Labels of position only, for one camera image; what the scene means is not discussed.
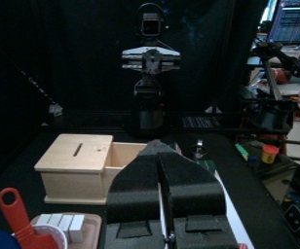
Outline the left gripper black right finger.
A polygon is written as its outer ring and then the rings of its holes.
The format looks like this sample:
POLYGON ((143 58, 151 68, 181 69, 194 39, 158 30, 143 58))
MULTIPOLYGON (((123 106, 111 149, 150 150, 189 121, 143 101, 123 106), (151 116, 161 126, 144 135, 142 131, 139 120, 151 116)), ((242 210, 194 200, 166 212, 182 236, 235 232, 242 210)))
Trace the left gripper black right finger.
POLYGON ((166 144, 158 152, 158 179, 169 248, 238 249, 219 181, 166 144))

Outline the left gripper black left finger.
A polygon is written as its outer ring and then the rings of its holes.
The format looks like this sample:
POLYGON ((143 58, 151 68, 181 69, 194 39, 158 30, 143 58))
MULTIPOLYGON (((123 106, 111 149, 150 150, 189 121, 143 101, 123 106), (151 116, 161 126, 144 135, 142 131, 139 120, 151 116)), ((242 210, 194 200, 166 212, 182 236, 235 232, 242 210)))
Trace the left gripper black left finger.
POLYGON ((118 173, 107 197, 104 249, 165 249, 156 157, 166 145, 147 143, 118 173))

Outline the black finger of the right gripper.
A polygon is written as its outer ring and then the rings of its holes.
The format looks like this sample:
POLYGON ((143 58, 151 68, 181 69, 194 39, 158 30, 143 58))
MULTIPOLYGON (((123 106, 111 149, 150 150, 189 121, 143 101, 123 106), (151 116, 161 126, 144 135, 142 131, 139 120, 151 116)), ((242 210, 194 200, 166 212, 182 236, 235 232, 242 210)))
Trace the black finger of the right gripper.
POLYGON ((162 54, 158 50, 152 50, 152 66, 151 66, 151 75, 156 75, 161 72, 161 60, 162 54))
POLYGON ((147 52, 142 53, 142 73, 150 74, 152 67, 151 54, 147 52))

